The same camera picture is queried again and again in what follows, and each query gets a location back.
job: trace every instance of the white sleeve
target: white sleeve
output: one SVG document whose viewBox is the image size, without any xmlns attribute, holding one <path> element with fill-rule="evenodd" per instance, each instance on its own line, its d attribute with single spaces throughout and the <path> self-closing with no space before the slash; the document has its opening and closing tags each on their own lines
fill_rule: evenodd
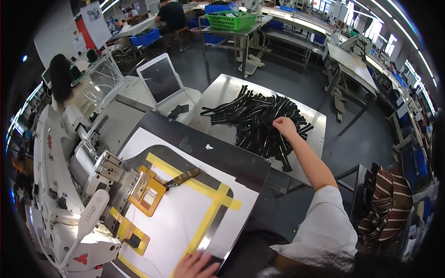
<svg viewBox="0 0 445 278">
<path fill-rule="evenodd" d="M 324 253 L 343 252 L 354 256 L 356 244 L 357 233 L 344 210 L 340 191 L 328 185 L 315 192 L 292 243 L 270 247 L 283 256 L 302 261 Z"/>
</svg>

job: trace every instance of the hand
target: hand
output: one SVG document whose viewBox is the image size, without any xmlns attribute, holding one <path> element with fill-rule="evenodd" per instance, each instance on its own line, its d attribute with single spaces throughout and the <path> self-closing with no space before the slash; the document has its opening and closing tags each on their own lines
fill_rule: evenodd
<svg viewBox="0 0 445 278">
<path fill-rule="evenodd" d="M 194 255 L 187 254 L 178 263 L 174 271 L 174 278 L 210 278 L 215 277 L 213 273 L 218 270 L 219 263 L 214 263 L 203 271 L 202 268 L 207 265 L 212 255 L 210 253 L 202 256 L 202 252 L 196 252 Z"/>
<path fill-rule="evenodd" d="M 292 138 L 298 134 L 294 122 L 287 117 L 279 117 L 275 119 L 272 125 L 278 129 L 281 135 L 286 137 L 286 139 Z"/>
</svg>

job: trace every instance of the green basket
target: green basket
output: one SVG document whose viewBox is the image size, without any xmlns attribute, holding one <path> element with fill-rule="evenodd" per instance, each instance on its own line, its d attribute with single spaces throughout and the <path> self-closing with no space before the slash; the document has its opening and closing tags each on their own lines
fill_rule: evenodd
<svg viewBox="0 0 445 278">
<path fill-rule="evenodd" d="M 228 13 L 232 13 L 238 17 L 220 16 Z M 206 14 L 210 26 L 235 31 L 252 27 L 256 19 L 256 15 L 251 15 L 246 12 L 222 11 L 216 12 L 216 14 L 217 16 Z"/>
</svg>

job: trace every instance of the bucket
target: bucket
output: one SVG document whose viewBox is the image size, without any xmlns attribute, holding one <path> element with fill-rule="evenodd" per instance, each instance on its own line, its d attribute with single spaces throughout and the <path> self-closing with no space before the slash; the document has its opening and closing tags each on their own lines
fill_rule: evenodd
<svg viewBox="0 0 445 278">
<path fill-rule="evenodd" d="M 194 41 L 199 41 L 201 39 L 201 30 L 199 30 L 199 27 L 195 27 L 190 29 L 190 33 L 192 33 L 192 37 Z"/>
</svg>

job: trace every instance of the black thread spool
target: black thread spool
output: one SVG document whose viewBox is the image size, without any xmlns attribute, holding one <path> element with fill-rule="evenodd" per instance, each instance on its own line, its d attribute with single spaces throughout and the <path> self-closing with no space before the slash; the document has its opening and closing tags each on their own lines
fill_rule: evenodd
<svg viewBox="0 0 445 278">
<path fill-rule="evenodd" d="M 88 62 L 93 63 L 97 60 L 97 54 L 94 50 L 89 49 L 86 52 L 86 57 L 88 58 Z"/>
<path fill-rule="evenodd" d="M 71 78 L 73 79 L 73 81 L 79 80 L 79 78 L 82 75 L 82 73 L 80 72 L 80 70 L 76 66 L 72 66 L 69 69 L 69 73 L 71 74 Z"/>
</svg>

